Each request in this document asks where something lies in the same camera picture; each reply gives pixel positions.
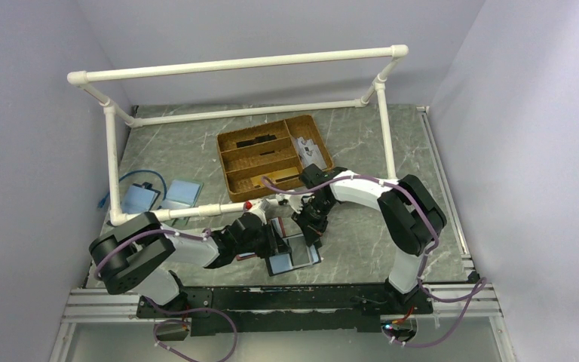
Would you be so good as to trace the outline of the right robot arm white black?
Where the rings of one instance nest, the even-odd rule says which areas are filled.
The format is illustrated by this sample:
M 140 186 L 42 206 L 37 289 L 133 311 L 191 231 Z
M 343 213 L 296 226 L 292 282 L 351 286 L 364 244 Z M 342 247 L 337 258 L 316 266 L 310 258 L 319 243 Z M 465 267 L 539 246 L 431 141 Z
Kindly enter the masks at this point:
M 388 275 L 387 307 L 403 313 L 415 301 L 414 292 L 423 270 L 423 258 L 436 246 L 447 225 L 441 207 L 422 181 L 407 175 L 402 179 L 379 179 L 344 167 L 321 170 L 312 164 L 299 179 L 306 192 L 290 192 L 298 198 L 292 220 L 310 244 L 319 244 L 336 204 L 351 202 L 381 213 L 396 245 L 394 266 Z

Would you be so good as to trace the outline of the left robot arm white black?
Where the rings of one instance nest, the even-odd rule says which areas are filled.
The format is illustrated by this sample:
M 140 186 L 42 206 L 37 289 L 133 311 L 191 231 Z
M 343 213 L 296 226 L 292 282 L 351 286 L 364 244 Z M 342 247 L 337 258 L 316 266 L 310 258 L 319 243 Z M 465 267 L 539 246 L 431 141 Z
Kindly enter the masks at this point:
M 162 269 L 163 263 L 216 269 L 245 253 L 267 259 L 290 251 L 277 229 L 251 212 L 222 229 L 205 229 L 200 234 L 174 229 L 158 221 L 154 213 L 145 212 L 89 246 L 93 278 L 103 282 L 109 294 L 133 291 L 155 302 L 169 317 L 185 310 L 187 297 L 179 277 Z

